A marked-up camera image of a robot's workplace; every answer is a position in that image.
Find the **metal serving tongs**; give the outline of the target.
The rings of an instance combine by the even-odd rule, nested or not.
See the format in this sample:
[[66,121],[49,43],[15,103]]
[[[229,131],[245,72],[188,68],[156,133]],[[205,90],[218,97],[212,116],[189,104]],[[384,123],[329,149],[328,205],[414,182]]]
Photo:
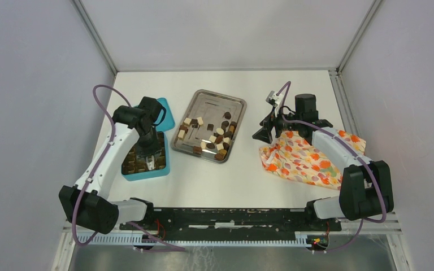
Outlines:
[[146,166],[148,171],[153,171],[155,169],[155,160],[153,156],[148,156],[145,158]]

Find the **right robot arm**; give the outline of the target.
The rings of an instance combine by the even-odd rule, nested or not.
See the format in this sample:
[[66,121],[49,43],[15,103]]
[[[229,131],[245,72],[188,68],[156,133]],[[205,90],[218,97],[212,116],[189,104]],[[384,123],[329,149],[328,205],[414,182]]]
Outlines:
[[320,119],[315,95],[297,95],[288,113],[285,94],[269,93],[266,101],[272,110],[253,135],[266,143],[259,151],[264,170],[339,192],[309,201],[305,226],[319,230],[330,218],[384,222],[394,206],[389,165],[368,158],[364,140]]

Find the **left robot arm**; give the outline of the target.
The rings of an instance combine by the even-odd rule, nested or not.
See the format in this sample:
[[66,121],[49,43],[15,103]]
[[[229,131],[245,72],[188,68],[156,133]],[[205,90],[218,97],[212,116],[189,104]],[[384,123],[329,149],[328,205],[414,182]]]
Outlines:
[[143,97],[137,107],[119,106],[111,118],[111,130],[83,175],[58,194],[66,218],[74,225],[107,234],[117,224],[133,221],[141,230],[150,229],[155,215],[152,204],[141,199],[110,202],[112,183],[122,163],[133,151],[136,159],[155,163],[162,154],[156,121],[165,108],[155,99]]

